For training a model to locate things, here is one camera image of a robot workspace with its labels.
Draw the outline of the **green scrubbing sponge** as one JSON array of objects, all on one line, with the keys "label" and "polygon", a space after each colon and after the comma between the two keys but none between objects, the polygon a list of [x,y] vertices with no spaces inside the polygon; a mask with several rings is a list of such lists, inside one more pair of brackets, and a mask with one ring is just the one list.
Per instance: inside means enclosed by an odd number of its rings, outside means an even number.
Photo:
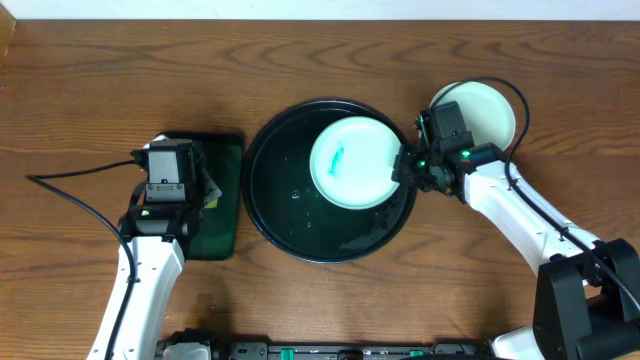
[{"label": "green scrubbing sponge", "polygon": [[203,208],[215,208],[218,199],[222,196],[222,191],[207,170],[202,172],[202,181]]}]

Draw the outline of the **mint green plate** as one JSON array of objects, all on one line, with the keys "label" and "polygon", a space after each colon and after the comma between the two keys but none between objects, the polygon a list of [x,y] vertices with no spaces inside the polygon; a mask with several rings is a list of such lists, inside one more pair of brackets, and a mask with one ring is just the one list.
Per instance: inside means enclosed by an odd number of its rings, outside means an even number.
[{"label": "mint green plate", "polygon": [[438,99],[440,104],[452,101],[458,104],[476,146],[492,143],[506,150],[511,145],[516,130],[515,114],[498,90],[480,82],[462,85],[454,82],[440,89],[431,105]]},{"label": "mint green plate", "polygon": [[373,208],[400,187],[392,179],[400,147],[398,136],[379,120],[364,116],[338,120],[312,146],[312,181],[334,205],[349,210]]}]

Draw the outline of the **white plate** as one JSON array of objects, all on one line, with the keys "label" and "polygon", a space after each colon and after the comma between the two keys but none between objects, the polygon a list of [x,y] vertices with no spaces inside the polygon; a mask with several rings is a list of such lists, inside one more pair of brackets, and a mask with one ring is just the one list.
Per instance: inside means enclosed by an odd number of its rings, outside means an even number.
[{"label": "white plate", "polygon": [[515,140],[515,130],[507,129],[505,131],[500,131],[495,136],[495,145],[498,146],[501,150],[505,151],[509,149]]}]

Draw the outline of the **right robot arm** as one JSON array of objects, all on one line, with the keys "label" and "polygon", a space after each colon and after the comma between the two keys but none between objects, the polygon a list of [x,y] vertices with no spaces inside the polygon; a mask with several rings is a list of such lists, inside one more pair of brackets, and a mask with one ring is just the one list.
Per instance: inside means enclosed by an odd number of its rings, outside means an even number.
[{"label": "right robot arm", "polygon": [[496,145],[476,145],[457,103],[416,119],[420,140],[401,148],[392,178],[455,196],[518,250],[537,284],[530,325],[490,342],[500,359],[614,359],[639,349],[639,256],[564,217]]}]

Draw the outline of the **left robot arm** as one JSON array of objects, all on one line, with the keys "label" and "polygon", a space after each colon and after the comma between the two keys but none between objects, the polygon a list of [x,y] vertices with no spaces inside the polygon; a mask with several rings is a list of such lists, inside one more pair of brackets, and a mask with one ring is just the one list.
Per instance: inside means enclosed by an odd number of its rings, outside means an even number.
[{"label": "left robot arm", "polygon": [[207,197],[200,143],[159,136],[132,155],[147,178],[119,220],[118,271],[90,359],[155,356],[167,302]]}]

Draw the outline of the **rectangular black tray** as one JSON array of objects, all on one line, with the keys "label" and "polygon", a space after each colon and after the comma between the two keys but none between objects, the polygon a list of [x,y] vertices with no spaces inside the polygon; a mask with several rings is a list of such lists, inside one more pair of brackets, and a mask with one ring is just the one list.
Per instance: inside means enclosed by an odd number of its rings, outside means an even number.
[{"label": "rectangular black tray", "polygon": [[156,140],[190,139],[200,142],[206,169],[219,196],[201,210],[199,232],[185,252],[186,260],[222,261],[234,251],[239,212],[240,175],[244,154],[241,134],[167,131]]}]

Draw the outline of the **round black tray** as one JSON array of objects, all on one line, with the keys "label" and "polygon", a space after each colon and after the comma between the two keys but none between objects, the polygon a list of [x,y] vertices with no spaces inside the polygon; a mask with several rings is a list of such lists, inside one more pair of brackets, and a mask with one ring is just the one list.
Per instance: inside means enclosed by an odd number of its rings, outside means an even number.
[{"label": "round black tray", "polygon": [[365,257],[389,243],[413,209],[416,190],[406,185],[364,210],[339,207],[314,185],[309,159],[315,139],[349,116],[375,119],[401,144],[408,143],[400,128],[376,109],[344,99],[321,99],[282,111],[249,147],[241,185],[245,207],[265,238],[292,256],[320,263]]}]

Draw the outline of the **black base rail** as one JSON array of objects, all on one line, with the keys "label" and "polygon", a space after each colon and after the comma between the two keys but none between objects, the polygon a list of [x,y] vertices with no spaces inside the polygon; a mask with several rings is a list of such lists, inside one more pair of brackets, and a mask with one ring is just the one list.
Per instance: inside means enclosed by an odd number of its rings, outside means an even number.
[{"label": "black base rail", "polygon": [[272,343],[266,338],[225,342],[202,329],[177,331],[156,345],[156,359],[203,360],[417,360],[492,359],[484,344],[433,345]]}]

